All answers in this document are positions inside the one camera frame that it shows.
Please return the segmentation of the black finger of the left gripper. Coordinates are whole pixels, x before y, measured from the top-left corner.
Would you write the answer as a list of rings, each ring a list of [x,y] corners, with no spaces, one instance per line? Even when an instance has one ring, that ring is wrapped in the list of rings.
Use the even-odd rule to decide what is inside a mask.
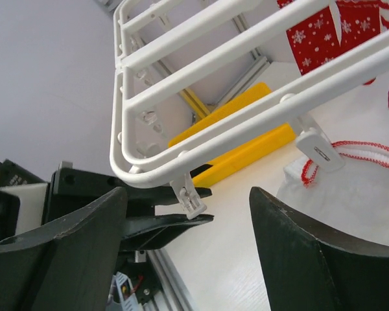
[[[160,186],[149,189],[139,189],[131,186],[125,187],[128,199],[131,202],[140,202],[148,205],[172,205],[179,202],[180,194],[189,194],[188,189],[175,193],[171,186]]]

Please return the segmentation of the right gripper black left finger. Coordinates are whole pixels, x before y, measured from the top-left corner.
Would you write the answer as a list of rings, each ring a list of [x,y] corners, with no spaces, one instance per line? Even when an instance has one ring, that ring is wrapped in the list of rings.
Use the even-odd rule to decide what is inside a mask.
[[[0,310],[105,310],[127,202],[117,187],[0,241]]]

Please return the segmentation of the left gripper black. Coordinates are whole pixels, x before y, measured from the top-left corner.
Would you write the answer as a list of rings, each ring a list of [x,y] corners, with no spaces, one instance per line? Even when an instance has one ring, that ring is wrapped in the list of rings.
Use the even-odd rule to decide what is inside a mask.
[[[189,220],[184,214],[155,216],[155,208],[141,198],[133,198],[137,190],[119,178],[61,167],[51,177],[45,195],[41,223],[47,224],[73,213],[116,188],[124,188],[126,196],[113,199],[117,206],[114,215],[125,222],[120,251],[161,249],[187,230],[208,224],[214,216],[201,214]]]

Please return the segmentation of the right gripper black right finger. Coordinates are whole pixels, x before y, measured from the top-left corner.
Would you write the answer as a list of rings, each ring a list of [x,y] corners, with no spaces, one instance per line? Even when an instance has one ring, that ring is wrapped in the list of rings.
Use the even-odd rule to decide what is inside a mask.
[[[271,310],[389,310],[389,246],[323,224],[260,187],[249,204]]]

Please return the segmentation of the white hanger clip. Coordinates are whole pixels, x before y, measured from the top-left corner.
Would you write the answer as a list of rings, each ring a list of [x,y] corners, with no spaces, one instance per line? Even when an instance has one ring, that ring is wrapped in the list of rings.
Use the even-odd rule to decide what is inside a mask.
[[[206,211],[207,205],[202,201],[200,195],[197,193],[190,173],[186,173],[183,176],[171,181],[170,186],[174,189],[175,193],[179,190],[189,190],[189,194],[180,194],[178,198],[188,220],[192,220]]]

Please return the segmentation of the white plastic clip hanger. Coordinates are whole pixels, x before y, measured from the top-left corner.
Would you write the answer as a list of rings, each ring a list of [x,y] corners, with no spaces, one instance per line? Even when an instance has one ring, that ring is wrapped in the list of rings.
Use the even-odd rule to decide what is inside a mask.
[[[216,1],[178,25],[167,15],[178,1],[158,1],[136,16],[137,1],[113,13],[115,82],[110,166],[126,184],[151,188],[287,123],[389,71],[389,29],[302,75],[286,31],[333,1],[284,1],[279,10],[181,69],[167,58],[193,47],[225,23],[243,25],[259,1]]]

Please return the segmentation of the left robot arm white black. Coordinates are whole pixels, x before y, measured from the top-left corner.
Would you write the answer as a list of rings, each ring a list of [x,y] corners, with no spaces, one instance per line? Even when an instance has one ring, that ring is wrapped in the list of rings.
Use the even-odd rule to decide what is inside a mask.
[[[122,252],[161,249],[214,219],[210,214],[192,220],[184,214],[156,215],[156,206],[177,202],[170,186],[138,189],[119,178],[70,166],[60,167],[46,182],[6,159],[0,162],[0,241],[79,210],[117,187],[124,188],[128,198]]]

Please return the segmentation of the white sock red trim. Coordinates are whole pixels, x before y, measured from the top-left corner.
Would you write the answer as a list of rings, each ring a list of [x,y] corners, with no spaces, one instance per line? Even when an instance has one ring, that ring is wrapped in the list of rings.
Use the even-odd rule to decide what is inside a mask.
[[[325,172],[303,156],[284,168],[276,197],[349,235],[389,246],[389,146],[337,141],[345,165]]]

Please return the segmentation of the red snowflake sock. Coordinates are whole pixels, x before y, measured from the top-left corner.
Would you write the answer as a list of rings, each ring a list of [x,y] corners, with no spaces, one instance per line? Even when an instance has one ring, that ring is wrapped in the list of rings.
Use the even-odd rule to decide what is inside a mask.
[[[389,29],[389,1],[333,1],[286,31],[305,75]]]

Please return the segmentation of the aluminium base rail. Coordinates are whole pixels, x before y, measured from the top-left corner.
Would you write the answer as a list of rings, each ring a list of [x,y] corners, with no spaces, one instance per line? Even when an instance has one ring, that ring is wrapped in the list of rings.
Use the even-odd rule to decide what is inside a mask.
[[[196,310],[164,249],[121,253],[112,277],[107,310]]]

